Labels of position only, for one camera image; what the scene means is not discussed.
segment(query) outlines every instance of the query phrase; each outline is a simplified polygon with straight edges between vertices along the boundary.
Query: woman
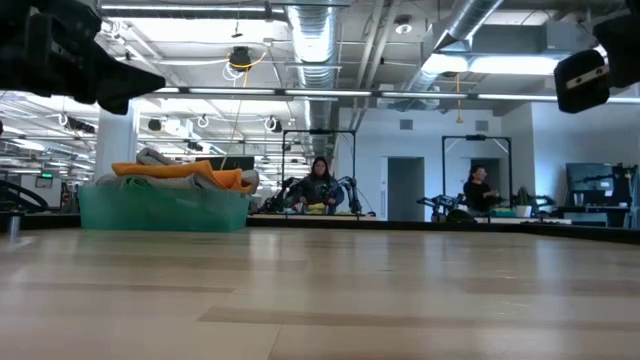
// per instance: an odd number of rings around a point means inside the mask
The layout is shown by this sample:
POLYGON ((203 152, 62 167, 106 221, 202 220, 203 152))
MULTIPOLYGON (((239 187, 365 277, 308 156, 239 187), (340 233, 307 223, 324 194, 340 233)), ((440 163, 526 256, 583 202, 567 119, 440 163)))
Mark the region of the woman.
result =
POLYGON ((464 184, 464 196, 467 198, 467 206, 470 210, 479 213, 487 213, 491 205, 496 204, 500 195, 497 191, 484 183, 487 172, 482 166, 473 166, 469 170, 469 179, 464 184))
POLYGON ((344 200, 344 192, 329 174, 329 165, 324 157, 317 157, 313 161, 311 173, 302 179, 298 200, 307 205, 329 205, 330 214, 335 213, 336 207, 344 200))

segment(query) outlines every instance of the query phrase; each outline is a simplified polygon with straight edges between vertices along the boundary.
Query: silver duct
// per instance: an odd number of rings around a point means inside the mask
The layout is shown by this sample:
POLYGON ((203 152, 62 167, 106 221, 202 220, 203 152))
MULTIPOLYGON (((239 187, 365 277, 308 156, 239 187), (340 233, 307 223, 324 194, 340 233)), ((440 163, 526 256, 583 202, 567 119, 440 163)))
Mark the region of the silver duct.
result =
MULTIPOLYGON (((426 49, 430 56, 435 50, 442 49, 458 41, 467 40, 480 29, 489 16, 502 4, 503 0, 456 0, 453 4, 451 16, 447 20, 447 26, 441 34, 435 33, 432 25, 427 36, 439 35, 439 38, 431 43, 432 48, 426 49)), ((404 86, 403 91, 424 92, 428 91, 440 74, 418 70, 411 80, 404 86)), ((393 109, 424 110, 429 104, 423 101, 400 101, 390 106, 393 109)))
MULTIPOLYGON (((333 64, 336 61, 335 7, 288 6, 286 14, 291 22, 296 62, 333 64)), ((335 69, 299 67, 298 80, 302 88, 331 89, 335 86, 335 69)), ((307 129, 328 129, 331 113, 329 101, 305 101, 304 116, 307 129)), ((326 137, 313 137, 314 154, 324 151, 326 137)))
POLYGON ((132 4, 100 2, 98 12, 112 18, 240 19, 288 22, 282 7, 255 5, 132 4))

